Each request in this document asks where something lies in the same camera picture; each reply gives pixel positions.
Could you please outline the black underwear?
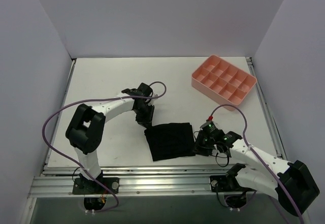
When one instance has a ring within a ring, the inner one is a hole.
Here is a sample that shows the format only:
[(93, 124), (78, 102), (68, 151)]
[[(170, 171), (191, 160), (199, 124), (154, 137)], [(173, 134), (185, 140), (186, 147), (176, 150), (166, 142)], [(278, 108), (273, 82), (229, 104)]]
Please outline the black underwear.
[(144, 135), (154, 162), (195, 156), (193, 129), (189, 122), (152, 126)]

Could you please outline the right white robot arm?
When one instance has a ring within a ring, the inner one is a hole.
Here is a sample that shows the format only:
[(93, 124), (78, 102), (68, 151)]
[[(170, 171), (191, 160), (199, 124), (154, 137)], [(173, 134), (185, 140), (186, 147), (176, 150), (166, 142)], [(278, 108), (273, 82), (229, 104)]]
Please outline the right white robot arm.
[(200, 126), (194, 143), (197, 154), (223, 153), (238, 160), (220, 181), (219, 189), (252, 189), (275, 198), (291, 215), (303, 214), (320, 194), (308, 167), (301, 161), (289, 162), (249, 144), (239, 134), (224, 133), (214, 122)]

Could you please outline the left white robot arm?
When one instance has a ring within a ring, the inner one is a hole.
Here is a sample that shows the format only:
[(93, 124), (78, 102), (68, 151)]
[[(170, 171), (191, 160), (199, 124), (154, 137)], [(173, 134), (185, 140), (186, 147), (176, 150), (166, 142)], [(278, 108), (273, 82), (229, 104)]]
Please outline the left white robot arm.
[(103, 183), (99, 176), (102, 170), (99, 166), (97, 148), (99, 147), (106, 122), (116, 116), (135, 112), (135, 121), (144, 128), (152, 127), (154, 105), (152, 103), (153, 89), (141, 83), (138, 88), (124, 89), (113, 100), (89, 106), (79, 105), (66, 130), (66, 138), (77, 153), (79, 163), (84, 167), (81, 176), (85, 179), (84, 187), (90, 193), (97, 193)]

